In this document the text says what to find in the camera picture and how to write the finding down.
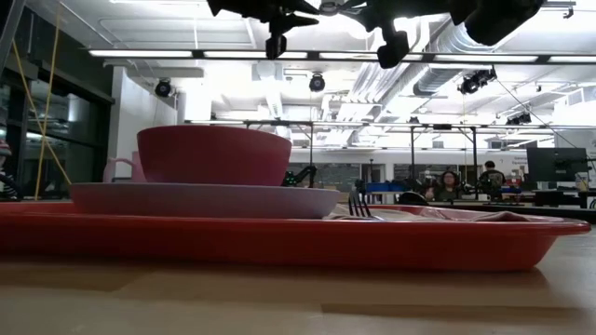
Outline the blue storage bin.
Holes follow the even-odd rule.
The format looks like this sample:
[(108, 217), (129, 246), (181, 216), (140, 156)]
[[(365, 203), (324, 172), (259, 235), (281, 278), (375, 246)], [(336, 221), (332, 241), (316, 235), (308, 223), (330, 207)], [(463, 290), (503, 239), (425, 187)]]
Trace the blue storage bin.
[(369, 193), (376, 192), (405, 192), (406, 187), (394, 182), (369, 182), (366, 184), (366, 190)]

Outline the person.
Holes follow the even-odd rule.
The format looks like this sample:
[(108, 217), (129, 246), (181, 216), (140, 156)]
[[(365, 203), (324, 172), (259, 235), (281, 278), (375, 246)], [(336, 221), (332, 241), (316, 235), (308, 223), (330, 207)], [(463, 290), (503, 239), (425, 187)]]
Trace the person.
[(500, 188), (506, 183), (505, 175), (495, 168), (494, 161), (486, 161), (484, 167), (485, 170), (480, 175), (480, 182), (482, 184), (490, 184), (493, 187)]
[(0, 140), (0, 200), (21, 200), (20, 188), (12, 175), (8, 174), (5, 164), (12, 156), (10, 146), (5, 140)]
[(427, 190), (426, 200), (453, 201), (461, 198), (458, 176), (453, 171), (445, 171), (440, 176), (439, 184)]

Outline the silver ceiling ventilation duct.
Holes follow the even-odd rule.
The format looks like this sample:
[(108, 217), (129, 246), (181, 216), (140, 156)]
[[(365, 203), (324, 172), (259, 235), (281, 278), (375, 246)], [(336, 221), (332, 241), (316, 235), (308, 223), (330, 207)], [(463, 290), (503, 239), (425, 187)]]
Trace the silver ceiling ventilation duct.
[[(462, 25), (449, 21), (439, 25), (419, 21), (400, 21), (415, 52), (462, 52), (469, 50), (473, 42), (468, 39)], [(440, 88), (458, 76), (461, 70), (447, 65), (424, 63), (401, 63), (391, 69), (383, 69), (376, 63), (364, 64), (356, 84), (350, 91), (358, 102), (379, 104), (384, 116), (402, 118), (426, 104)]]

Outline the long ceiling light strip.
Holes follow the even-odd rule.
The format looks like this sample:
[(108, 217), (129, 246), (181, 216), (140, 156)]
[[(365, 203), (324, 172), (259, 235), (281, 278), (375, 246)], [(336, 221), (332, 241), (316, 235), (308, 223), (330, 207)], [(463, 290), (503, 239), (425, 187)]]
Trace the long ceiling light strip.
[[(265, 60), (262, 50), (89, 49), (93, 57), (114, 60)], [(286, 51), (281, 60), (375, 62), (375, 52)], [(412, 52), (404, 63), (596, 65), (596, 54), (507, 54)]]

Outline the pink plastic cup with handle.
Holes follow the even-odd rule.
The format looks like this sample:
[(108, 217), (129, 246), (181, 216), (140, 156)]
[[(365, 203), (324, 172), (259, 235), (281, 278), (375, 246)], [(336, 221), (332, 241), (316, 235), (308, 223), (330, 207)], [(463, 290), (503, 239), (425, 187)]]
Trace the pink plastic cup with handle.
[(131, 168), (131, 182), (146, 182), (143, 173), (140, 155), (137, 151), (131, 153), (131, 158), (113, 158), (108, 157), (103, 170), (102, 181), (109, 183), (115, 178), (115, 168), (118, 163), (124, 163)]

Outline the beige cloth napkin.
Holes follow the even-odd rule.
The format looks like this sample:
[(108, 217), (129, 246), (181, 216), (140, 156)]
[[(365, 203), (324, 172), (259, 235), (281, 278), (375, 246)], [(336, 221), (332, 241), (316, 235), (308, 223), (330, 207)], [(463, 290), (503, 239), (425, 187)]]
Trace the beige cloth napkin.
[[(452, 208), (397, 207), (371, 208), (371, 213), (383, 221), (521, 221), (532, 219), (509, 211), (481, 212)], [(366, 220), (349, 215), (348, 206), (338, 205), (325, 220)]]

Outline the red plastic tray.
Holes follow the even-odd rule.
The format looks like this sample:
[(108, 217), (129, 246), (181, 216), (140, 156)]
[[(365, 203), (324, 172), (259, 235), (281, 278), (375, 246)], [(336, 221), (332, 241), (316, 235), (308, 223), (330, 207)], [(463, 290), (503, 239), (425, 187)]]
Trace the red plastic tray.
[(507, 272), (537, 265), (587, 222), (168, 218), (0, 203), (0, 255)]

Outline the dark glass partition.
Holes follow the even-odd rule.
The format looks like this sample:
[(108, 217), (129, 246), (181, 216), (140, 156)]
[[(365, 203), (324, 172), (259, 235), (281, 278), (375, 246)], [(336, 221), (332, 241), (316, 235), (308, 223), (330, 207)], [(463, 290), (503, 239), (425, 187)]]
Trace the dark glass partition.
[(26, 80), (4, 71), (0, 140), (10, 146), (5, 169), (25, 199), (67, 199), (70, 184), (102, 178), (111, 106), (47, 71)]

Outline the black computer monitor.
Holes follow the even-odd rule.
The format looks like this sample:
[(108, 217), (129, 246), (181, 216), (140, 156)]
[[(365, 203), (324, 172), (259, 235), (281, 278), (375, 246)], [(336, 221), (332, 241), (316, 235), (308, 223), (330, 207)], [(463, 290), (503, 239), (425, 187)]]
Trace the black computer monitor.
[(531, 181), (575, 181), (589, 172), (584, 148), (527, 148), (526, 156)]

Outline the fork with teal handle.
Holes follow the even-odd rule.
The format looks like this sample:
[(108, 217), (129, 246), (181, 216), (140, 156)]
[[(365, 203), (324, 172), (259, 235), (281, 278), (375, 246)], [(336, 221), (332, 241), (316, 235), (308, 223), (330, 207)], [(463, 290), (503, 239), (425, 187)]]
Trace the fork with teal handle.
[(352, 191), (348, 196), (349, 215), (360, 219), (382, 221), (383, 218), (371, 213), (365, 197), (358, 191)]

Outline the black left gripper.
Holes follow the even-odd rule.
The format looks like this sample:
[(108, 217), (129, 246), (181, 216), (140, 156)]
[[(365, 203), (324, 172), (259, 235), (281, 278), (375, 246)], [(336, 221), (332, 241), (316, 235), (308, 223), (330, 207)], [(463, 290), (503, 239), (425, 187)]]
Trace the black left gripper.
[(221, 10), (239, 14), (242, 18), (252, 18), (267, 23), (270, 37), (265, 41), (265, 55), (275, 60), (287, 49), (284, 29), (318, 24), (317, 19), (287, 15), (289, 12), (319, 13), (306, 0), (207, 0), (211, 14), (217, 16)]

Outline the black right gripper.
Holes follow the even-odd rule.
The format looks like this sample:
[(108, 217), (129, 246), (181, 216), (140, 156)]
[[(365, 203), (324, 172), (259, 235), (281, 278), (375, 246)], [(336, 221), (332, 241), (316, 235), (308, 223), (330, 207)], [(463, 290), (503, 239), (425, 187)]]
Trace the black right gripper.
[(344, 15), (367, 20), (367, 29), (380, 28), (386, 42), (377, 49), (382, 69), (397, 66), (410, 52), (408, 33), (398, 31), (395, 19), (449, 13), (454, 25), (466, 20), (466, 0), (347, 0)]

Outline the black background desk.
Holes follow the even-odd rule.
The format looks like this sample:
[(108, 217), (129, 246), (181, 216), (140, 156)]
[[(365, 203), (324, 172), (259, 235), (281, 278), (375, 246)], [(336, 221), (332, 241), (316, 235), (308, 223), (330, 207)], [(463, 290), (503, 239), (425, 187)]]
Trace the black background desk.
[(534, 205), (536, 207), (579, 206), (580, 208), (588, 208), (590, 197), (596, 198), (596, 189), (588, 191), (535, 191)]

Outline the grey ceiling rail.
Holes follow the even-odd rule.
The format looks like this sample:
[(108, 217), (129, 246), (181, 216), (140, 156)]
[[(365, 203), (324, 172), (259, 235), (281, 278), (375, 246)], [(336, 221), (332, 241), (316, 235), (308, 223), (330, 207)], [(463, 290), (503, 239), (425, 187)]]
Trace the grey ceiling rail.
[(541, 8), (563, 9), (562, 18), (567, 20), (575, 15), (575, 6), (576, 0), (546, 0)]

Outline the magenta plastic bowl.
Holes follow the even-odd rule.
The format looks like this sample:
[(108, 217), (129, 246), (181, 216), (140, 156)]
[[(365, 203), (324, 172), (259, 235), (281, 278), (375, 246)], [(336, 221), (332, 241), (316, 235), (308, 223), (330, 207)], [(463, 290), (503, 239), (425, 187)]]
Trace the magenta plastic bowl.
[(137, 143), (150, 182), (279, 186), (291, 155), (289, 140), (239, 127), (151, 127)]

